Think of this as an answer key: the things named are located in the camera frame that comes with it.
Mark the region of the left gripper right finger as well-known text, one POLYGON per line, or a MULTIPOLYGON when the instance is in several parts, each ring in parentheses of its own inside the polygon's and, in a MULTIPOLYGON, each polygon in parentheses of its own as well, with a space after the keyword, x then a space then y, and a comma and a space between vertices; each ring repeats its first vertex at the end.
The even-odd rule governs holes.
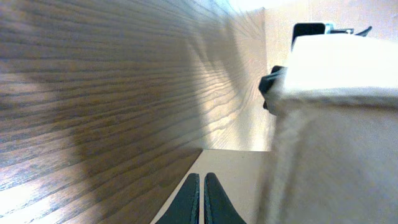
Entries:
POLYGON ((205 224, 246 224, 234 208, 215 173, 207 173, 204 183, 205 224))

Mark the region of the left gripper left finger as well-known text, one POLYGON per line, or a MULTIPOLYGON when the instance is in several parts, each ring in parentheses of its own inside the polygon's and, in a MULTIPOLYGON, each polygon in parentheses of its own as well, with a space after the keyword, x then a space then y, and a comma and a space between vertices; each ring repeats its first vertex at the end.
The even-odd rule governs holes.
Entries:
POLYGON ((200 176, 191 173, 156 224, 199 224, 199 211, 200 176))

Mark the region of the brown cardboard box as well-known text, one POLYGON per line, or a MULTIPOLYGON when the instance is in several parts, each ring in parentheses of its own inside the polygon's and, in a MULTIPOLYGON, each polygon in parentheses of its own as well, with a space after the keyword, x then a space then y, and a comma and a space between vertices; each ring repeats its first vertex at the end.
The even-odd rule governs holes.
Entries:
POLYGON ((276 116, 263 223, 397 222, 397 43, 298 37, 261 79, 276 116))

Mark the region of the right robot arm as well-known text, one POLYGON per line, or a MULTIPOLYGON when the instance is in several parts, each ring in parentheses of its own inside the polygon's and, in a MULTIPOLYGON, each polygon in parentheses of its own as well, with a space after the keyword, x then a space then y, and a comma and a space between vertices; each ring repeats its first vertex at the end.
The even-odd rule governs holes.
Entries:
MULTIPOLYGON (((361 32, 354 33, 353 28, 345 29, 335 29, 334 23, 331 22, 308 22, 308 23, 296 23, 293 28, 291 49, 294 47, 294 43, 297 37, 307 36, 307 35, 327 35, 327 34, 349 34, 357 35, 361 37, 366 37, 369 32, 373 29, 369 26, 361 32)), ((259 91, 264 98, 263 108, 265 110, 271 111, 271 100, 266 97, 266 94, 271 90, 274 83, 281 79, 286 73, 287 67, 275 65, 273 66, 271 73, 262 77, 259 84, 259 91)))

